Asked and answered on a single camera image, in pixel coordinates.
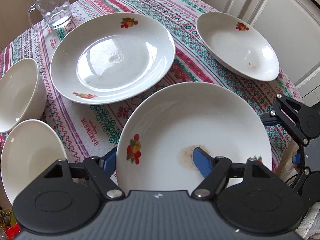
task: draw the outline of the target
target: striped tablecloth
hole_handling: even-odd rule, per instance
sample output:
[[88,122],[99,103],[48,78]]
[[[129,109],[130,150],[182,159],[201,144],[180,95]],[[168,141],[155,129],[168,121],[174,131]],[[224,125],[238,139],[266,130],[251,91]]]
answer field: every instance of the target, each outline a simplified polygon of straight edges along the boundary
[[[47,88],[47,105],[42,121],[59,135],[66,150],[78,162],[89,156],[103,156],[117,145],[128,117],[152,93],[177,82],[201,81],[226,87],[246,100],[258,115],[270,111],[277,93],[301,101],[287,76],[280,71],[272,82],[258,82],[234,75],[218,64],[204,47],[195,28],[199,15],[214,8],[200,0],[79,0],[72,5],[72,20],[57,30],[36,32],[28,29],[0,55],[0,76],[22,58],[34,58]],[[88,106],[73,103],[53,87],[49,67],[60,41],[79,24],[99,15],[135,12],[151,16],[171,32],[176,57],[168,74],[148,91],[125,101]],[[289,135],[283,128],[267,127],[273,152],[273,169],[281,160]],[[0,134],[1,145],[7,134]]]

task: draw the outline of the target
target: fruit decal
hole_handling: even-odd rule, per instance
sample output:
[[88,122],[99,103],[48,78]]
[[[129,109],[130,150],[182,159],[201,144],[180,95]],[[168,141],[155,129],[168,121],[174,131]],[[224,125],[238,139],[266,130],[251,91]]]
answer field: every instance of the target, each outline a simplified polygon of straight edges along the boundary
[[244,25],[243,23],[240,23],[240,22],[238,22],[236,29],[240,30],[240,31],[248,31],[249,30],[247,25]]
[[140,136],[138,134],[134,135],[133,140],[130,139],[130,145],[127,148],[127,161],[130,160],[131,163],[139,164],[139,158],[141,157],[141,144],[139,142]]
[[138,24],[138,21],[135,21],[134,18],[122,18],[122,25],[120,26],[121,28],[126,28],[128,29],[129,27],[133,27]]
[[86,99],[91,99],[91,98],[96,98],[98,96],[94,96],[94,95],[91,95],[91,94],[82,94],[82,93],[77,93],[77,92],[73,92],[74,95],[76,95],[77,97],[80,97],[80,98],[86,98]]
[[262,163],[262,157],[261,157],[261,155],[260,155],[259,157],[257,157],[257,156],[255,155],[253,158],[249,158],[249,160],[252,160],[252,159],[257,160],[258,162]]

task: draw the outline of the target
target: round joint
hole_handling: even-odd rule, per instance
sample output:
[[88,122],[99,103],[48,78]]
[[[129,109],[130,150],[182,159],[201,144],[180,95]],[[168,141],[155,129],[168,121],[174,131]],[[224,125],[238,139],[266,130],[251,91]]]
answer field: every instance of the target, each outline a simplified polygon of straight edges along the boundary
[[122,191],[119,189],[111,189],[107,192],[107,196],[110,198],[117,198],[122,196]]
[[205,188],[199,188],[195,191],[197,197],[207,197],[210,195],[210,191]]

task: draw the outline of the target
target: ceramic bowl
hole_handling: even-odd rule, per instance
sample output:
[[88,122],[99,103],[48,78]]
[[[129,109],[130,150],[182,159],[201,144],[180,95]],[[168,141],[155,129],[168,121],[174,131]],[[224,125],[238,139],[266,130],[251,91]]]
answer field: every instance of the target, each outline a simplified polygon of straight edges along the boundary
[[26,120],[8,135],[1,155],[1,177],[11,204],[16,196],[55,160],[67,154],[54,130],[39,120]]
[[112,13],[79,25],[62,40],[52,58],[51,78],[74,102],[109,104],[159,82],[174,56],[173,38],[160,22]]
[[221,12],[200,15],[196,28],[211,55],[233,73],[261,81],[274,80],[279,62],[271,45],[252,26]]
[[[184,82],[164,88],[138,106],[121,133],[117,180],[129,190],[188,190],[203,180],[193,149],[246,163],[256,156],[269,169],[266,130],[241,97],[217,85]],[[229,185],[242,181],[230,179]]]
[[27,119],[40,119],[47,93],[38,64],[25,58],[0,79],[0,133],[11,131]]

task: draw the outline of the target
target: glass mug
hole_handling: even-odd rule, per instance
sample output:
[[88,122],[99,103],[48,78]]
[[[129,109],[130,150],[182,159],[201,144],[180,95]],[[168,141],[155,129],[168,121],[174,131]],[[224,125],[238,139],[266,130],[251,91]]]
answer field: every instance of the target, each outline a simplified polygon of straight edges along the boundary
[[[69,0],[33,0],[35,3],[28,10],[28,20],[31,28],[36,31],[43,31],[48,25],[52,29],[59,28],[62,24],[71,19],[71,7]],[[39,29],[35,27],[30,19],[30,12],[38,9],[43,16],[45,25]]]

